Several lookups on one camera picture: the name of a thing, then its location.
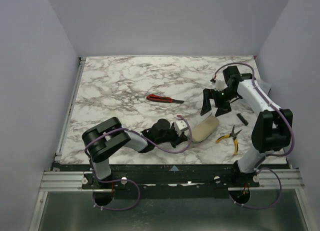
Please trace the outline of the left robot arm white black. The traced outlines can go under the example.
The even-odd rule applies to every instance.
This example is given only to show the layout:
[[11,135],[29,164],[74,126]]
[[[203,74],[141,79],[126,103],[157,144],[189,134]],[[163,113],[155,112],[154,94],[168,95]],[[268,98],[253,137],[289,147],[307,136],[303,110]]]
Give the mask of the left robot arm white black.
[[161,118],[140,132],[124,127],[117,117],[86,130],[81,136],[84,152],[97,179],[104,180],[111,175],[109,158],[122,147],[140,154],[154,148],[169,154],[186,151],[192,142],[192,129],[182,116],[178,117],[180,119],[173,123]]

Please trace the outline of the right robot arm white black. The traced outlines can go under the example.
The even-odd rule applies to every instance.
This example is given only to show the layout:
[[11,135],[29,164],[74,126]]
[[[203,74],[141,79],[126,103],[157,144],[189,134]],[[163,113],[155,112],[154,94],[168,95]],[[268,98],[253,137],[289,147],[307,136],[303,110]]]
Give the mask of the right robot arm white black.
[[292,130],[293,113],[275,104],[260,88],[255,73],[240,73],[239,63],[228,63],[220,67],[226,87],[217,90],[205,88],[200,114],[210,112],[214,101],[219,117],[231,112],[231,102],[243,99],[256,115],[251,133],[251,147],[242,158],[235,161],[228,175],[232,184],[243,184],[258,174],[258,167],[268,157],[285,157],[295,145]]

